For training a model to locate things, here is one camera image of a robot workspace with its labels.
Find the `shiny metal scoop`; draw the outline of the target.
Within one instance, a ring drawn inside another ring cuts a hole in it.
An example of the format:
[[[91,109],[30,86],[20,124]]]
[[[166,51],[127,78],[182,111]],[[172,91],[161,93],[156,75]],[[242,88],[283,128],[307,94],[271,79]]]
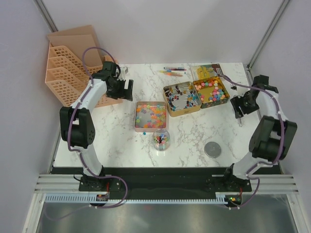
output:
[[[239,126],[242,127],[242,119],[240,117],[238,118],[238,123],[239,123]]]

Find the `gold tin of star candies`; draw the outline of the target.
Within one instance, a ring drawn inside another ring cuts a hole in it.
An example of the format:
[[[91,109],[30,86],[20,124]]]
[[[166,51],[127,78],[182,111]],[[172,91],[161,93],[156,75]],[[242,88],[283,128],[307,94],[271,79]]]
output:
[[[225,104],[230,95],[218,76],[192,82],[201,101],[201,109]]]

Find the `pink tray of gummy candies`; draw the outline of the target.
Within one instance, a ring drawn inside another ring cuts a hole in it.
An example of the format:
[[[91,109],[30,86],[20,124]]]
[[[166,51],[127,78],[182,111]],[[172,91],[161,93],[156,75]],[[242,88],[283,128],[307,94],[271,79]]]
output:
[[[162,101],[138,101],[134,129],[138,133],[153,133],[167,129],[169,124],[166,103]]]

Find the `silver round jar lid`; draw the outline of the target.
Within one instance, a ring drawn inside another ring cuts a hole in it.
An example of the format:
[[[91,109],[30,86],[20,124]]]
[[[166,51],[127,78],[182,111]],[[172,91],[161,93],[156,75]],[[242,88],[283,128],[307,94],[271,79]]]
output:
[[[204,145],[204,152],[210,158],[218,158],[222,153],[222,148],[218,143],[210,141]]]

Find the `gold tin of lollipops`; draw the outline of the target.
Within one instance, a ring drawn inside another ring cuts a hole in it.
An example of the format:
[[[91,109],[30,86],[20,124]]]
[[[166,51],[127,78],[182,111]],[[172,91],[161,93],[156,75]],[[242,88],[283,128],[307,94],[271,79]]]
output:
[[[171,117],[198,112],[202,102],[192,82],[163,87],[163,98]]]

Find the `clear glass jar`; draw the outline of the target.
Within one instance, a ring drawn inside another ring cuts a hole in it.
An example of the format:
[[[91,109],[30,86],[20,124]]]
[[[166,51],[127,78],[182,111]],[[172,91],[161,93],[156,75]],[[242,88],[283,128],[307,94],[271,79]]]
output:
[[[159,129],[153,133],[152,140],[157,151],[165,151],[170,146],[170,134],[165,129]]]

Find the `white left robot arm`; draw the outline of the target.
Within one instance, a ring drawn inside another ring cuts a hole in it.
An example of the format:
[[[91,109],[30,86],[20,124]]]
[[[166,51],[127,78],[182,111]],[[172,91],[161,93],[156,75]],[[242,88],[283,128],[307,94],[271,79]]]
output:
[[[111,178],[105,175],[94,149],[95,127],[91,112],[103,95],[113,100],[133,100],[133,80],[125,80],[126,67],[104,62],[102,69],[90,75],[81,96],[69,107],[60,109],[61,137],[69,151],[78,155],[83,172],[79,191],[107,191]]]

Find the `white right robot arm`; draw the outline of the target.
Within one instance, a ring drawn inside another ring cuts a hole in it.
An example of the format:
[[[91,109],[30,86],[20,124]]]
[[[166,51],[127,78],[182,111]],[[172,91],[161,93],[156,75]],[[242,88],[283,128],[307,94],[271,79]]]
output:
[[[272,167],[283,160],[297,131],[297,124],[284,115],[278,101],[279,91],[269,85],[269,77],[256,76],[248,89],[242,96],[230,100],[235,118],[260,111],[261,120],[251,136],[249,152],[224,173],[222,183],[228,191],[246,186],[259,168]]]

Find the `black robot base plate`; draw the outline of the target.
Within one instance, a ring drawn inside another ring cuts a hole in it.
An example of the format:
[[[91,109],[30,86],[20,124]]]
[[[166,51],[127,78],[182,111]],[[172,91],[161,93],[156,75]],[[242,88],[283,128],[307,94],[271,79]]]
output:
[[[112,180],[108,190],[116,198],[213,198],[216,193],[252,190],[250,181],[241,187],[223,181],[225,167],[106,167]]]

